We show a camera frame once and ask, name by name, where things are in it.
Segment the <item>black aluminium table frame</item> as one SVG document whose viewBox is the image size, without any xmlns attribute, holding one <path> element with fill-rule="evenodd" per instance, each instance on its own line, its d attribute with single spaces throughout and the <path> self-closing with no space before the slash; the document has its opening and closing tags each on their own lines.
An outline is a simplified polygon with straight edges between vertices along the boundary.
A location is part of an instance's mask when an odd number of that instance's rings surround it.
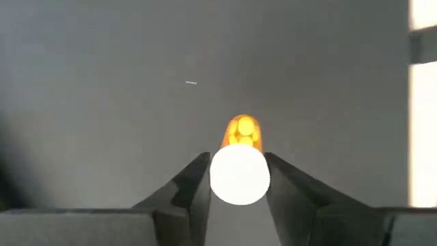
<svg viewBox="0 0 437 246">
<path fill-rule="evenodd" d="M 410 64 L 437 62 L 437 25 L 409 33 Z"/>
</svg>

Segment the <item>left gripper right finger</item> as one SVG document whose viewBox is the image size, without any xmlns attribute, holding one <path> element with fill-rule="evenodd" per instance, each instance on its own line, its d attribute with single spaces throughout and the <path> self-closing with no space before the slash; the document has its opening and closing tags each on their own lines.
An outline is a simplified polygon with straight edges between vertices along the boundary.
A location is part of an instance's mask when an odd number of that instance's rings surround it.
<svg viewBox="0 0 437 246">
<path fill-rule="evenodd" d="M 437 246 L 437 208 L 371 207 L 267 152 L 282 246 Z"/>
</svg>

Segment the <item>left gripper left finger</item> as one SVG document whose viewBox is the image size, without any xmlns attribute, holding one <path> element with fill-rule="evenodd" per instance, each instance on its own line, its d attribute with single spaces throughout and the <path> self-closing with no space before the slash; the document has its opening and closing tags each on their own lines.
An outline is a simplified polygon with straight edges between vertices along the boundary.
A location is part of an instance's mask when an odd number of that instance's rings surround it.
<svg viewBox="0 0 437 246">
<path fill-rule="evenodd" d="M 8 208 L 0 246 L 204 246 L 211 189 L 203 152 L 131 208 Z"/>
</svg>

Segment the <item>small amber pill bottle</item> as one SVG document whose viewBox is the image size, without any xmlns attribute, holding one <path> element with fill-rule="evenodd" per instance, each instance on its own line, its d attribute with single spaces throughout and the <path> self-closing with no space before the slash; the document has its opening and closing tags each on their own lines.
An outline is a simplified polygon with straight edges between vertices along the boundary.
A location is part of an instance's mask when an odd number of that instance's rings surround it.
<svg viewBox="0 0 437 246">
<path fill-rule="evenodd" d="M 247 206 L 256 203 L 270 186 L 263 154 L 260 123 L 251 115 L 232 118 L 210 164 L 210 187 L 222 201 Z"/>
</svg>

